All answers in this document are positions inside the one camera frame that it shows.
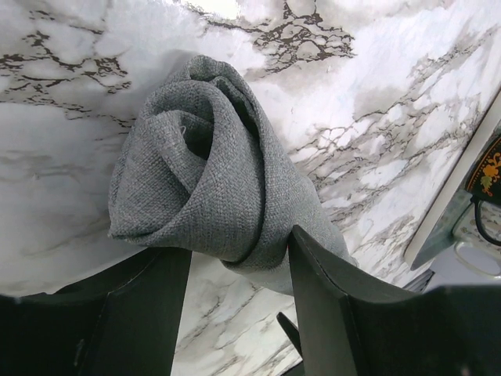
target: gray scarf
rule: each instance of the gray scarf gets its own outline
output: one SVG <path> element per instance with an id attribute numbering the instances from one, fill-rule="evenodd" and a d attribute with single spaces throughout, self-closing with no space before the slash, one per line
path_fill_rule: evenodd
<path id="1" fill-rule="evenodd" d="M 293 225 L 353 263 L 247 83 L 206 56 L 146 100 L 114 169 L 109 206 L 112 238 L 211 255 L 284 294 L 292 295 Z"/>

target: gray towel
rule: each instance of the gray towel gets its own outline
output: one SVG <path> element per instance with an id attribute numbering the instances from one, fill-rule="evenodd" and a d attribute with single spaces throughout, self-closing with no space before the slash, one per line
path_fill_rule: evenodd
<path id="1" fill-rule="evenodd" d="M 247 83 L 206 56 L 146 100 L 111 179 L 110 217 L 112 238 L 211 255 L 289 295 L 293 225 L 353 262 Z"/>

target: marble countertop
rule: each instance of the marble countertop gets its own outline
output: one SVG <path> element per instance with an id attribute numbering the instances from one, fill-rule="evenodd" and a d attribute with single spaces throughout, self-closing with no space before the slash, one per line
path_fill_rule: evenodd
<path id="1" fill-rule="evenodd" d="M 146 95 L 186 54 L 231 63 L 367 272 L 402 254 L 501 82 L 501 2 L 4 0 L 0 292 L 55 291 L 139 251 L 107 187 Z M 290 297 L 195 255 L 173 374 L 276 375 Z"/>

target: floral pattern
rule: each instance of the floral pattern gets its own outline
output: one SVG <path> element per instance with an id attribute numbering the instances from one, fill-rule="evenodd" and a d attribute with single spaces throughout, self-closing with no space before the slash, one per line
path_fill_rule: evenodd
<path id="1" fill-rule="evenodd" d="M 499 179 L 499 167 L 501 167 L 501 153 L 495 153 L 487 160 L 487 165 L 482 169 L 484 176 L 480 179 L 480 184 L 484 187 L 482 192 L 492 197 L 490 188 Z"/>

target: black handle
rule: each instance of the black handle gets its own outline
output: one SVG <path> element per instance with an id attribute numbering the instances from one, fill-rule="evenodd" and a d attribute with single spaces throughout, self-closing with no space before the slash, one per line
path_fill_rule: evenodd
<path id="1" fill-rule="evenodd" d="M 484 203 L 483 200 L 480 200 L 479 198 L 473 196 L 471 198 L 471 202 L 474 203 L 475 205 L 475 223 L 477 224 L 477 230 L 478 233 L 482 235 L 484 239 L 486 239 L 489 243 L 497 245 L 498 247 L 501 247 L 501 240 L 494 239 L 491 237 L 487 231 L 485 231 L 484 225 L 482 224 L 482 204 Z"/>

